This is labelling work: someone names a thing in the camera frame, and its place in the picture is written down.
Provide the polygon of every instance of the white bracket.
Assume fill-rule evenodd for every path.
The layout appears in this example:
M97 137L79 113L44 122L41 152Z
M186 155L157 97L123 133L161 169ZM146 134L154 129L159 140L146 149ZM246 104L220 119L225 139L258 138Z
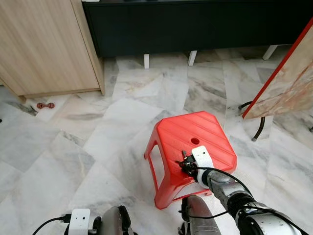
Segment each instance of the white bracket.
M70 218L68 235L88 234L89 217L89 209L74 209Z
M214 167L213 166L213 161L212 158L210 156L210 154L208 153L208 151L206 150L205 146L199 146L197 148L193 148L191 150L191 153L193 155L193 157L196 160L196 165L198 167ZM209 188L207 185L205 185L202 182L202 175L206 170L198 170L198 175L197 175L197 180L198 183L201 187L203 188Z
M192 50L190 52L189 60L188 60L188 66L193 66L194 65L194 61L195 61L196 55L197 55L197 51L196 50Z
M149 68L149 54L144 54L144 65L145 69Z
M274 51L276 50L277 47L278 47L278 45L269 46L262 58L264 60L268 60L270 58L270 56L274 53Z

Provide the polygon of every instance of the round hole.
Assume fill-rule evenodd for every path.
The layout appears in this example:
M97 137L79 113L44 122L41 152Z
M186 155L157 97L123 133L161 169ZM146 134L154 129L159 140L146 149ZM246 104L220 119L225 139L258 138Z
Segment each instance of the round hole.
M191 143L193 143L193 144L199 144L200 141L199 141L197 138L192 138L192 139L191 139Z

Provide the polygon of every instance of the cable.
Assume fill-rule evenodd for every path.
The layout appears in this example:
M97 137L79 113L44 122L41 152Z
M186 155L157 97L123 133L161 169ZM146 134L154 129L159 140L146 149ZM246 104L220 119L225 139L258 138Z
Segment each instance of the cable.
M216 214L213 216L209 216L209 217L202 217L202 216L191 216L191 215L189 215L188 210L187 210L187 216L189 216L190 218L198 218L198 219L213 219L215 217L218 217L218 216L221 216L221 215L227 214L227 213L229 213L229 211L224 211L222 213L219 213L219 214Z
M307 232L305 232L303 229L301 229L299 226L297 226L295 223L293 223L291 220L287 219L280 213L277 213L273 209L266 209L266 208L260 208L260 207L251 207L251 206L243 206L242 209L248 208L248 209L257 209L263 212L272 213L273 215L277 216L278 218L284 220L286 223L289 223L290 225L294 226L297 230L299 230L303 235L309 235Z
M247 188L247 186L245 186L245 184L243 182L241 182L239 179L237 179L235 176L223 171L223 170L219 170L219 169L216 169L216 168L213 168L213 167L196 167L196 169L199 169L199 170L212 170L212 171L217 171L217 172L220 172L220 173L223 173L225 175L227 175L228 177L236 180L239 184L241 184L241 186L248 192L250 193L251 197L253 198L252 196L252 193L250 192L250 190Z
M33 235L35 235L44 225L46 225L47 223L50 223L52 221L55 221L55 220L61 220L61 217L57 217L57 218L53 218L53 219L47 220L45 223L43 223L41 226L39 226L38 229L36 229L36 231L33 233Z
M43 223L41 226L39 226L38 229L36 229L36 231L33 233L33 235L35 235L44 225L46 225L52 221L62 220L62 221L64 221L64 223L69 223L71 216L72 216L72 214L65 214L64 216L56 217L56 218L47 220L45 223Z

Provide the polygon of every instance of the wooden board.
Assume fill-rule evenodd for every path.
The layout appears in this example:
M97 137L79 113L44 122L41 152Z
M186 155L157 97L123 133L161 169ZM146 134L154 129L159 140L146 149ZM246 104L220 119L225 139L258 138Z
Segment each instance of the wooden board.
M62 95L62 94L73 94L73 93L81 93L81 92L95 92L99 91L100 88L91 88L91 89L82 89L82 90L74 90L74 91L64 91L64 92L51 92L51 93L41 93L41 94L27 94L25 95L26 99L33 99L43 96L52 96L52 95Z
M16 95L99 88L70 0L0 0L0 77Z
M313 18L244 112L258 118L313 107Z
M104 61L101 58L97 57L96 51L94 49L94 45L92 42L90 30L88 27L88 23L86 20L86 16L83 10L83 5L81 0L71 0L74 13L76 15L76 19L81 31L81 34L83 36L85 46L89 55L89 58L91 60L91 63L93 65L94 73L97 77L99 87L101 89L101 93L104 94Z

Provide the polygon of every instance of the black stand leg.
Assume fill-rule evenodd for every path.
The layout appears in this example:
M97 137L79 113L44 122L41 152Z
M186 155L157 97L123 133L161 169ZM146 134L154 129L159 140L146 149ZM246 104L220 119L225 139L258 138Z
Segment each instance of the black stand leg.
M263 130L264 123L265 123L265 117L261 117L261 122L260 122L259 129L256 132L255 136L251 139L252 141L256 141L258 139L259 135L261 134L261 132Z
M243 107L245 107L245 106L247 106L247 105L249 105L249 104L251 104L251 103L252 103L252 101L249 101L249 102L247 102L247 103L244 103L244 104L238 106L238 109L242 110Z
M240 106L238 106L238 109L242 110L243 107L251 104L252 101L249 101L247 103L244 103ZM254 135L254 137L251 139L252 141L256 141L259 137L259 135L261 134L262 130L263 130L263 127L264 127L264 123L265 123L265 117L261 117L261 122L260 122L260 126L259 126L259 129L258 131L256 132L256 134Z

